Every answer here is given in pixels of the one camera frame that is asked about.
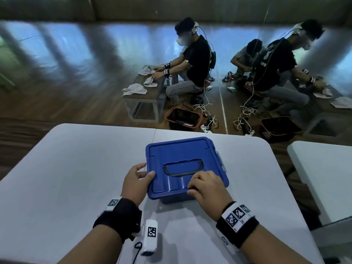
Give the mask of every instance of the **white table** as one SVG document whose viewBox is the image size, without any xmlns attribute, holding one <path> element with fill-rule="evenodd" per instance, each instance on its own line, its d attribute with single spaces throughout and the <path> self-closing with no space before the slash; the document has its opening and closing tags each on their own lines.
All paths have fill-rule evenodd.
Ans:
<svg viewBox="0 0 352 264">
<path fill-rule="evenodd" d="M 261 138 L 168 130 L 63 124 L 54 128 L 0 182 L 0 259 L 55 263 L 90 230 L 128 169 L 145 161 L 151 142 L 208 136 L 227 168 L 229 192 L 258 220 L 313 264 L 322 258 L 270 146 Z M 240 263 L 195 201 L 162 205 L 146 198 L 156 219 L 157 253 L 136 263 Z M 127 241 L 119 263 L 132 263 Z"/>
<path fill-rule="evenodd" d="M 320 209 L 323 225 L 352 215 L 352 147 L 293 142 L 287 149 Z"/>
</svg>

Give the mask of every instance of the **qr code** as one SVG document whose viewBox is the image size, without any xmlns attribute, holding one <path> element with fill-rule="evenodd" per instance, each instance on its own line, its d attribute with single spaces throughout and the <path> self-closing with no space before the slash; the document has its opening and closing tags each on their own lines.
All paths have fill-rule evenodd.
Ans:
<svg viewBox="0 0 352 264">
<path fill-rule="evenodd" d="M 239 207 L 236 208 L 232 213 L 234 213 L 239 219 L 241 219 L 246 214 Z"/>
<path fill-rule="evenodd" d="M 148 227 L 148 237 L 156 237 L 156 228 Z"/>
<path fill-rule="evenodd" d="M 114 207 L 118 203 L 120 199 L 112 199 L 110 203 L 108 204 L 108 207 Z"/>
<path fill-rule="evenodd" d="M 242 210 L 243 210 L 244 212 L 246 212 L 246 213 L 251 212 L 251 211 L 248 209 L 248 207 L 246 207 L 245 205 L 240 205 L 240 208 L 242 208 Z"/>
<path fill-rule="evenodd" d="M 232 213 L 230 213 L 225 220 L 231 226 L 231 228 L 233 228 L 233 226 L 235 226 L 236 223 L 238 222 L 238 219 Z"/>
<path fill-rule="evenodd" d="M 223 237 L 221 237 L 221 240 L 223 241 L 223 243 L 225 244 L 225 245 L 228 245 L 228 242 L 226 241 L 226 239 L 225 239 L 225 237 L 223 236 Z"/>
</svg>

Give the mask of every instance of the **black t-shirt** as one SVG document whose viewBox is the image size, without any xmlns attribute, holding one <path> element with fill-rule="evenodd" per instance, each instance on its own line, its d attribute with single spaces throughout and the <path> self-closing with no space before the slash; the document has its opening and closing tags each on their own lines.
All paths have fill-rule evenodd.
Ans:
<svg viewBox="0 0 352 264">
<path fill-rule="evenodd" d="M 198 87 L 204 87 L 204 80 L 209 73 L 210 48 L 202 35 L 183 52 L 191 68 L 187 77 Z"/>
<path fill-rule="evenodd" d="M 279 83 L 279 73 L 297 66 L 292 45 L 287 39 L 280 39 L 268 45 L 266 55 L 256 68 L 253 78 L 255 91 L 266 91 Z"/>
</svg>

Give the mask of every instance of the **blue plastic box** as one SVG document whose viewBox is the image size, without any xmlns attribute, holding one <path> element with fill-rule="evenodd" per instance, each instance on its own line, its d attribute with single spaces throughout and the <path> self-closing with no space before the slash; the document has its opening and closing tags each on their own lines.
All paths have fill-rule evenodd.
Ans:
<svg viewBox="0 0 352 264">
<path fill-rule="evenodd" d="M 160 199 L 164 204 L 191 200 L 187 185 L 200 170 L 212 170 L 225 187 L 229 185 L 222 160 L 207 137 L 149 144 L 145 152 L 147 172 L 156 173 L 148 187 L 150 199 Z"/>
</svg>

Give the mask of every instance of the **wrist strap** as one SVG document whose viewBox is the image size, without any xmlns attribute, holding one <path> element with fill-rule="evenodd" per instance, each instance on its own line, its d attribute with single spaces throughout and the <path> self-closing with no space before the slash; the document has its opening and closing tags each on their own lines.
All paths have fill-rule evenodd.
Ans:
<svg viewBox="0 0 352 264">
<path fill-rule="evenodd" d="M 231 202 L 225 207 L 216 224 L 217 229 L 237 248 L 241 248 L 259 225 L 250 212 L 245 205 Z"/>
<path fill-rule="evenodd" d="M 121 237 L 122 242 L 127 238 L 134 240 L 132 233 L 140 232 L 142 211 L 136 204 L 126 198 L 112 199 L 104 212 L 94 222 L 97 225 L 106 225 L 115 230 Z"/>
<path fill-rule="evenodd" d="M 306 86 L 313 85 L 316 79 L 314 77 L 310 77 L 309 81 L 306 82 Z"/>
<path fill-rule="evenodd" d="M 169 69 L 165 69 L 165 70 L 164 70 L 164 76 L 165 76 L 166 78 L 169 78 L 169 76 L 170 76 L 170 70 L 169 70 Z"/>
</svg>

